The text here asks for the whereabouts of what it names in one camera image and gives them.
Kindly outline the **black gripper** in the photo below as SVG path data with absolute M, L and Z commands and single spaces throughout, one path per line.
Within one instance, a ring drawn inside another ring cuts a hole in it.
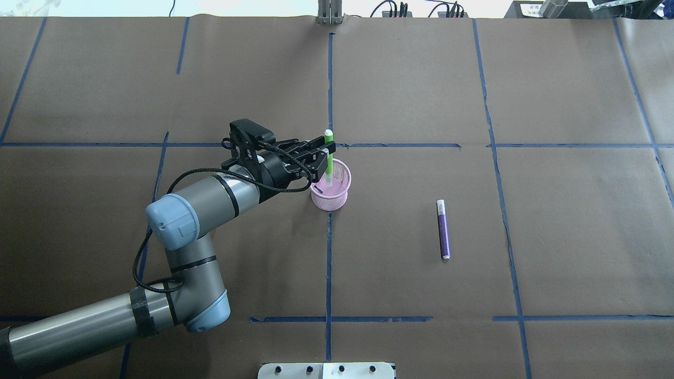
M 230 122 L 229 137 L 221 145 L 231 152 L 231 158 L 221 169 L 232 171 L 234 166 L 246 169 L 251 180 L 261 191 L 291 191 L 289 185 L 305 178 L 317 183 L 327 170 L 329 151 L 325 137 L 311 140 L 276 142 L 274 132 L 248 118 Z M 288 148 L 303 154 L 303 163 L 292 158 Z

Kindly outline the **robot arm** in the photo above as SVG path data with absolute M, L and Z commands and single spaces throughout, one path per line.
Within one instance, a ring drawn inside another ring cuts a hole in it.
M 38 377 L 162 331 L 201 333 L 231 313 L 211 234 L 277 194 L 308 191 L 331 166 L 328 132 L 279 139 L 249 118 L 221 140 L 229 158 L 181 173 L 145 209 L 127 292 L 2 329 L 2 378 Z

